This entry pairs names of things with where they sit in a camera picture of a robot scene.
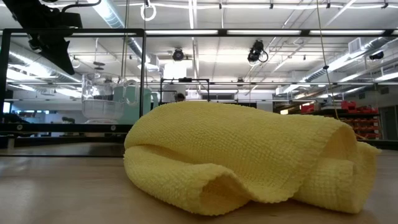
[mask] workbench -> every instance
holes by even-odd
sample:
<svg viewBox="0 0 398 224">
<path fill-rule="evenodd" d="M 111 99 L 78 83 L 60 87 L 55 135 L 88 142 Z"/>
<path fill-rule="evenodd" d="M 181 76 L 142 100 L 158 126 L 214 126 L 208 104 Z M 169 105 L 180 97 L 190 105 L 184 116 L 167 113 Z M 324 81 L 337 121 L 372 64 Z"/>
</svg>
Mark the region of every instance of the workbench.
<svg viewBox="0 0 398 224">
<path fill-rule="evenodd" d="M 77 153 L 109 150 L 107 143 L 23 149 Z M 120 150 L 122 145 L 114 146 Z M 289 200 L 250 202 L 227 215 L 194 215 L 135 187 L 117 157 L 0 157 L 0 223 L 395 223 L 398 220 L 398 151 L 378 157 L 374 189 L 358 215 L 332 212 Z"/>
</svg>

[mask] ceiling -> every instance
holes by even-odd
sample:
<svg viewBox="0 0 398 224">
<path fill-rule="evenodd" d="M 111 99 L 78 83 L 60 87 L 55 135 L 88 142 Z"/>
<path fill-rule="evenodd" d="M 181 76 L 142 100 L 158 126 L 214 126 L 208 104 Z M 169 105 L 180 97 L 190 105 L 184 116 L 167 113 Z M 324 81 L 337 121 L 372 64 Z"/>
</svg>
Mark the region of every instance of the ceiling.
<svg viewBox="0 0 398 224">
<path fill-rule="evenodd" d="M 66 5 L 73 4 L 75 1 L 59 0 L 56 4 Z M 118 12 L 125 19 L 126 1 L 113 0 Z M 243 0 L 223 0 L 224 5 L 228 4 L 268 4 L 267 1 L 243 1 Z M 294 6 L 294 5 L 314 5 L 314 0 L 274 0 L 275 5 Z M 337 6 L 344 6 L 348 1 L 331 0 L 331 3 Z M 130 1 L 131 4 L 143 3 L 143 1 Z M 155 1 L 151 3 L 173 4 L 178 6 L 187 6 L 188 0 L 171 0 L 171 1 Z M 198 6 L 216 6 L 219 0 L 198 0 Z M 398 1 L 389 0 L 391 6 L 398 6 Z M 383 0 L 357 0 L 352 6 L 374 6 L 383 5 Z M 144 29 L 189 29 L 190 16 L 188 9 L 178 9 L 171 7 L 157 6 L 157 14 L 151 21 L 145 22 L 140 15 L 141 6 L 130 6 L 129 8 L 129 27 L 130 28 L 144 28 Z M 320 17 L 323 28 L 324 25 L 338 15 L 341 8 L 320 9 Z M 84 28 L 109 28 L 105 21 L 99 14 L 90 7 L 72 8 L 71 12 L 77 12 L 81 15 Z M 316 9 L 307 10 L 292 10 L 292 9 L 235 9 L 224 8 L 221 9 L 198 9 L 197 18 L 195 20 L 196 29 L 270 29 L 270 28 L 284 28 L 284 29 L 318 29 L 318 17 Z M 0 29 L 20 27 L 14 21 L 11 13 L 2 4 L 0 4 Z M 387 7 L 386 9 L 347 9 L 335 18 L 327 28 L 335 29 L 395 29 L 398 27 L 398 8 Z M 196 38 L 198 46 L 199 71 L 198 77 L 210 78 L 213 81 L 236 81 L 237 78 L 242 77 L 245 80 L 258 81 L 292 81 L 294 74 L 305 73 L 315 67 L 323 64 L 322 48 L 320 38 L 276 38 L 272 41 L 272 37 L 261 38 L 269 53 L 269 61 L 261 66 L 252 68 L 248 64 L 247 56 L 248 50 L 258 39 L 255 37 L 199 37 Z M 332 58 L 336 55 L 342 54 L 348 50 L 348 42 L 354 38 L 324 38 L 324 50 L 326 59 Z M 121 70 L 121 52 L 123 49 L 123 41 L 120 38 L 100 38 L 98 40 L 99 46 L 97 49 L 98 55 L 93 54 L 95 50 L 94 38 L 69 38 L 70 47 L 69 54 L 81 62 L 81 65 L 76 69 L 78 73 L 93 72 L 93 62 L 103 62 L 104 72 L 122 74 Z M 29 48 L 27 38 L 13 37 L 12 41 Z M 295 49 L 304 42 L 302 48 L 294 53 Z M 147 54 L 156 54 L 160 58 L 160 64 L 171 62 L 170 51 L 174 48 L 180 47 L 187 55 L 193 55 L 192 39 L 191 37 L 168 37 L 168 38 L 148 38 L 147 39 Z M 192 61 L 185 62 L 188 67 L 188 77 L 193 77 Z M 140 69 L 137 58 L 132 55 L 132 59 L 127 57 L 127 73 L 128 77 L 138 77 Z M 339 72 L 345 72 L 347 75 L 353 71 L 363 70 L 365 68 L 364 60 L 358 60 L 354 65 L 345 67 Z M 158 73 L 148 73 L 153 79 L 158 80 Z M 274 86 L 263 86 L 260 88 L 275 88 Z"/>
</svg>

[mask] ductwork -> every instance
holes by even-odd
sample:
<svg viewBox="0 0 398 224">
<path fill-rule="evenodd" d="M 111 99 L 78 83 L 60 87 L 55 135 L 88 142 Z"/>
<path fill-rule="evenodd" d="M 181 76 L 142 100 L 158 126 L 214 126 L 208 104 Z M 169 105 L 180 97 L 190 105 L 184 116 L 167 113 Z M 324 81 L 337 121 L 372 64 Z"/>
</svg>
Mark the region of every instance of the ductwork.
<svg viewBox="0 0 398 224">
<path fill-rule="evenodd" d="M 9 65 L 20 65 L 26 69 L 34 70 L 35 72 L 31 73 L 34 73 L 38 76 L 44 75 L 39 73 L 45 73 L 48 76 L 51 75 L 54 78 L 57 78 L 56 80 L 53 79 L 53 81 L 56 82 L 81 82 L 81 76 L 79 74 L 75 74 L 74 76 L 66 74 L 62 69 L 58 68 L 46 58 L 13 42 L 10 43 Z"/>
<path fill-rule="evenodd" d="M 327 64 L 329 65 L 328 72 L 337 70 L 353 62 L 356 58 L 360 56 L 370 54 L 373 51 L 376 51 L 377 49 L 381 48 L 383 45 L 387 44 L 388 42 L 394 39 L 395 37 L 379 37 L 361 46 L 360 50 L 353 54 L 345 52 L 343 56 L 327 62 Z M 302 80 L 302 82 L 311 82 L 312 80 L 319 78 L 322 75 L 326 75 L 326 71 L 325 69 L 323 69 L 323 66 L 311 70 L 310 73 Z"/>
<path fill-rule="evenodd" d="M 376 39 L 369 41 L 367 44 L 358 46 L 358 49 L 356 50 L 351 49 L 351 51 L 347 51 L 326 62 L 326 64 L 329 66 L 328 72 L 332 72 L 341 67 L 344 67 L 350 64 L 351 62 L 354 62 L 358 57 L 361 57 L 363 55 L 373 54 L 374 52 L 376 52 L 381 47 L 385 46 L 394 39 L 395 37 L 378 37 Z M 319 78 L 323 75 L 326 75 L 326 70 L 323 69 L 323 65 L 321 65 L 309 71 L 308 75 L 302 78 L 300 82 L 311 82 L 312 80 Z M 300 85 L 282 86 L 278 87 L 275 91 L 277 93 L 288 93 L 298 88 L 299 86 Z"/>
<path fill-rule="evenodd" d="M 87 0 L 89 3 L 98 2 L 98 0 Z M 107 25 L 110 28 L 114 29 L 123 29 L 125 28 L 124 22 L 121 19 L 121 15 L 119 14 L 118 10 L 116 9 L 115 4 L 112 0 L 102 0 L 101 3 L 97 6 L 94 6 L 95 11 L 104 19 Z M 128 37 L 126 39 L 127 45 L 130 49 L 137 55 L 139 59 L 141 59 L 142 55 L 142 47 L 137 43 L 137 41 L 132 38 Z M 146 56 L 146 63 L 150 62 L 150 58 Z"/>
</svg>

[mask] yellow fabric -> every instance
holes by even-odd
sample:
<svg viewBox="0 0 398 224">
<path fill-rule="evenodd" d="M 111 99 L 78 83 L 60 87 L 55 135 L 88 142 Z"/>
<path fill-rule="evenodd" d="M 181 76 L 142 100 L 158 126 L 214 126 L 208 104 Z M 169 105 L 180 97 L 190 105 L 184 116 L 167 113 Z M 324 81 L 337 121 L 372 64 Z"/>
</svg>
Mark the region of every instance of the yellow fabric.
<svg viewBox="0 0 398 224">
<path fill-rule="evenodd" d="M 156 108 L 124 145 L 124 166 L 136 186 L 202 215 L 288 198 L 358 213 L 379 153 L 333 118 L 207 102 Z"/>
</svg>

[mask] shelf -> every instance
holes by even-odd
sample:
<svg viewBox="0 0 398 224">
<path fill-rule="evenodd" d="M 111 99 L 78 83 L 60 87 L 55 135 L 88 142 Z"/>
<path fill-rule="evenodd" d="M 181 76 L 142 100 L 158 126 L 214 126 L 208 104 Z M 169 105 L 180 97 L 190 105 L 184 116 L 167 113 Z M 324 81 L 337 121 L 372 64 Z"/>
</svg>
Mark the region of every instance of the shelf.
<svg viewBox="0 0 398 224">
<path fill-rule="evenodd" d="M 378 113 L 347 113 L 347 111 L 343 109 L 337 109 L 337 114 L 339 118 L 370 118 L 370 117 L 380 116 L 380 114 Z M 330 115 L 336 117 L 336 112 L 334 109 L 326 109 L 326 110 L 305 113 L 302 115 Z"/>
</svg>

